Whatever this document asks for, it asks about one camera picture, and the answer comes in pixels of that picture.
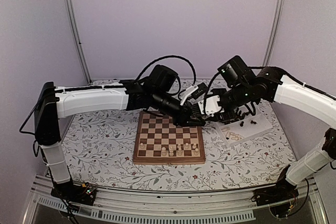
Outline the white chess bishop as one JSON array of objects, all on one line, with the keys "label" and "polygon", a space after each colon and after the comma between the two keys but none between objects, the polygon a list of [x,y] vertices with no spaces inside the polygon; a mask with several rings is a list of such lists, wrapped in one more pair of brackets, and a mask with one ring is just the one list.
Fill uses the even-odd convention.
[{"label": "white chess bishop", "polygon": [[182,156],[182,154],[183,154],[182,149],[178,148],[178,150],[176,151],[176,154],[177,154],[177,156]]}]

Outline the white chess king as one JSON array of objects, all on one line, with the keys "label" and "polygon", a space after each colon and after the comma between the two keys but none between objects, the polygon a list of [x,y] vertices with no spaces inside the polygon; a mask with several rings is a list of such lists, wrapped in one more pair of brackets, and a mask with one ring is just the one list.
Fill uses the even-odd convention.
[{"label": "white chess king", "polygon": [[172,145],[169,146],[169,156],[174,156],[174,147]]}]

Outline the wooden chess board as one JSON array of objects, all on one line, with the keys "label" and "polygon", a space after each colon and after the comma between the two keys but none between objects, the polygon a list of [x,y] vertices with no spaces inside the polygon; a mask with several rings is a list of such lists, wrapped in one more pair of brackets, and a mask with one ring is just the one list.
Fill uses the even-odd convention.
[{"label": "wooden chess board", "polygon": [[[177,145],[182,145],[182,156],[177,156]],[[192,145],[196,144],[199,156],[193,155]],[[174,147],[174,156],[169,156],[169,146]],[[167,149],[167,155],[161,156],[161,148]],[[173,124],[171,117],[158,117],[141,112],[133,152],[136,165],[203,165],[206,161],[202,128],[200,126],[181,127]]]}]

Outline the white chess queen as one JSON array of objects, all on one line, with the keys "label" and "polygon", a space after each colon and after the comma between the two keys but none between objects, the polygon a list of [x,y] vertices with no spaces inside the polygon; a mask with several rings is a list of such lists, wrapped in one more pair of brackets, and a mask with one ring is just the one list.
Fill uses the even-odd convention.
[{"label": "white chess queen", "polygon": [[165,147],[161,148],[161,156],[165,157],[167,155],[167,149]]}]

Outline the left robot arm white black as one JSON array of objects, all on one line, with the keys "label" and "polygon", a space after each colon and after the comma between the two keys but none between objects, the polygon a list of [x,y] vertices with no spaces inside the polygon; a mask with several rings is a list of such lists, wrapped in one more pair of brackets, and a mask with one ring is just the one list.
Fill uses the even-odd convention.
[{"label": "left robot arm white black", "polygon": [[170,93],[174,82],[180,82],[178,74],[163,65],[156,65],[149,76],[139,75],[134,80],[121,80],[114,84],[82,87],[56,87],[46,82],[38,101],[29,113],[34,118],[34,132],[31,133],[39,147],[49,170],[54,187],[67,200],[78,195],[63,150],[59,120],[74,119],[77,115],[100,111],[135,111],[149,108],[158,115],[168,115],[176,126],[203,126],[204,120],[194,116],[189,97],[205,93],[206,84],[192,84],[189,88]]}]

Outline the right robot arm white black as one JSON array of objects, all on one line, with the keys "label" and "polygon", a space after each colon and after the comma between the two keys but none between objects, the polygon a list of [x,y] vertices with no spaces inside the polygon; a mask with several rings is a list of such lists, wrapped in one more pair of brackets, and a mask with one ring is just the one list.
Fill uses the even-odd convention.
[{"label": "right robot arm white black", "polygon": [[249,67],[234,56],[217,69],[229,88],[215,97],[211,115],[261,100],[274,104],[287,136],[309,137],[298,160],[281,172],[271,196],[284,200],[307,177],[335,161],[335,96],[298,80],[286,70]]}]

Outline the pile of dark chess pieces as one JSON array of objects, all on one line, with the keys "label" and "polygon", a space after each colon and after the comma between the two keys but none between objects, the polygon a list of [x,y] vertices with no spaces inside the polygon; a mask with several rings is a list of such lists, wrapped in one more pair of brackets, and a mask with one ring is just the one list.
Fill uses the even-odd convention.
[{"label": "pile of dark chess pieces", "polygon": [[255,116],[256,115],[256,110],[251,111],[251,110],[247,110],[247,111],[242,111],[241,109],[237,109],[236,113],[235,113],[235,118],[234,121],[237,122],[239,121],[239,126],[243,127],[244,126],[244,119],[247,119],[248,116]]}]

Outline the pile of white chess pieces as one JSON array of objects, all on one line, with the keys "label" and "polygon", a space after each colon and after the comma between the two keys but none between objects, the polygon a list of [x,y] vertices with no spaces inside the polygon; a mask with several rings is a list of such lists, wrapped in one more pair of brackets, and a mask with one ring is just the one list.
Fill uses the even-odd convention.
[{"label": "pile of white chess pieces", "polygon": [[228,140],[229,142],[236,142],[236,141],[239,141],[239,140],[243,139],[243,136],[241,136],[240,134],[234,132],[229,127],[223,127],[223,128],[221,128],[221,132],[223,133],[224,138],[226,140]]}]

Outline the white divided tray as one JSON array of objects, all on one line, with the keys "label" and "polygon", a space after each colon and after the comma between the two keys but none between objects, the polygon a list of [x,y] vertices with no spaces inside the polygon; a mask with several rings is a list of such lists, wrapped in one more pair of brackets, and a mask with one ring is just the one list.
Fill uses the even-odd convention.
[{"label": "white divided tray", "polygon": [[[215,123],[215,129],[227,147],[253,140],[257,137],[262,136],[265,133],[270,132],[270,130],[272,129],[272,124],[267,120],[267,118],[261,113],[259,109],[256,109],[255,116],[248,116],[247,119],[243,120],[243,122],[243,127],[239,126],[239,121],[230,124],[224,124],[219,122]],[[221,128],[223,127],[231,128],[231,130],[243,136],[243,139],[236,142],[229,142],[224,138],[224,135],[221,132]]]}]

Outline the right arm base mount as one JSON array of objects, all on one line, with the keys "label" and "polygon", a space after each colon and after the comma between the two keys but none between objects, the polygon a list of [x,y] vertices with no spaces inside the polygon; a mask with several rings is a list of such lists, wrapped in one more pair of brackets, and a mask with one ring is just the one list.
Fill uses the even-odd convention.
[{"label": "right arm base mount", "polygon": [[297,186],[293,186],[286,180],[281,180],[273,186],[254,190],[251,201],[255,202],[257,206],[286,201],[284,204],[270,207],[270,212],[274,217],[286,218],[291,214],[298,196]]}]

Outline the front aluminium rail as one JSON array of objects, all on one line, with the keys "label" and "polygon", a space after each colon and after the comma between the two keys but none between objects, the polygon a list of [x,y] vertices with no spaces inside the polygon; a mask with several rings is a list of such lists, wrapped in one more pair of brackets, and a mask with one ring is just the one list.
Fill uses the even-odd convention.
[{"label": "front aluminium rail", "polygon": [[98,187],[92,206],[51,195],[50,178],[36,176],[22,223],[330,223],[313,178],[298,197],[265,205],[254,188],[215,191],[140,191]]}]

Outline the right aluminium frame post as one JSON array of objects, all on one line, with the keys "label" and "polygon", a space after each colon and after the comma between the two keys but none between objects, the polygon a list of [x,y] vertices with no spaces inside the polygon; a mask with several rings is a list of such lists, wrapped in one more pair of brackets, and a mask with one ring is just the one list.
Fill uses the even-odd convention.
[{"label": "right aluminium frame post", "polygon": [[263,67],[269,66],[271,62],[272,52],[274,50],[276,37],[278,34],[278,28],[280,26],[281,14],[282,14],[282,10],[284,7],[284,2],[285,0],[276,0],[274,18],[273,18],[272,25],[271,25],[271,30],[270,30],[270,34],[269,34],[269,38],[268,38],[268,42],[266,46],[265,55],[262,61]]}]

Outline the aluminium frame post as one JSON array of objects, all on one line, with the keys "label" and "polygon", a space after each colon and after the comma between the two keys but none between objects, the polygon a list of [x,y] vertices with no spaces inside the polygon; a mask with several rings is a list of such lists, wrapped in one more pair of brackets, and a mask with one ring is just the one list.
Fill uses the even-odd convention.
[{"label": "aluminium frame post", "polygon": [[268,38],[268,42],[266,46],[265,55],[262,61],[263,67],[269,66],[271,62],[272,52],[274,50],[276,37],[278,34],[278,28],[280,26],[281,14],[282,14],[282,10],[284,7],[284,2],[285,0],[276,0],[274,18],[273,18],[272,25],[271,25],[271,30],[270,30],[270,34],[269,34],[269,38]]},{"label": "aluminium frame post", "polygon": [[89,73],[89,68],[88,68],[87,61],[85,59],[85,55],[84,55],[84,52],[83,52],[82,41],[81,41],[81,38],[80,38],[80,34],[79,34],[77,22],[76,22],[76,16],[75,16],[75,10],[74,10],[74,6],[73,6],[73,2],[72,2],[72,0],[64,0],[64,1],[65,1],[66,11],[67,11],[68,19],[69,19],[70,29],[71,29],[73,40],[74,40],[74,43],[75,43],[75,48],[76,48],[77,55],[78,55],[78,58],[79,58],[79,63],[80,63],[80,66],[81,66],[81,69],[82,69],[82,72],[83,72],[83,75],[85,77],[86,82],[91,83],[92,78],[91,78],[91,75]]}]

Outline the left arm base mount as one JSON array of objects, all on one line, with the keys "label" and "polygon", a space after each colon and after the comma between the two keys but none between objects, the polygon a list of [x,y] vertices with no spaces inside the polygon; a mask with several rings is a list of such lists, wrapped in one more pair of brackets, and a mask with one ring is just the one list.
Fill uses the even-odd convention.
[{"label": "left arm base mount", "polygon": [[53,182],[51,195],[64,201],[93,206],[97,194],[97,187],[88,182],[76,185],[72,180],[58,184]]}]

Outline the left aluminium frame post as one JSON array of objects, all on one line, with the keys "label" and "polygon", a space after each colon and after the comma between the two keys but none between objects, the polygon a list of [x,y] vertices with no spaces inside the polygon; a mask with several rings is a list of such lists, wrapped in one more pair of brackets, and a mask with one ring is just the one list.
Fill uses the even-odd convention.
[{"label": "left aluminium frame post", "polygon": [[79,34],[77,22],[76,22],[76,16],[75,16],[75,10],[74,10],[74,6],[73,6],[73,2],[72,2],[72,0],[64,0],[64,1],[65,1],[66,11],[67,11],[68,19],[69,19],[70,29],[71,29],[73,40],[74,40],[74,43],[75,43],[75,48],[76,48],[77,55],[78,55],[78,58],[79,58],[79,63],[80,63],[80,66],[81,66],[81,69],[82,69],[82,72],[83,72],[83,75],[85,77],[86,82],[91,83],[92,78],[91,78],[91,75],[89,73],[89,68],[88,68],[87,61],[85,59],[85,55],[84,55],[84,52],[83,52],[82,41],[81,41],[81,38],[80,38],[80,34]]}]

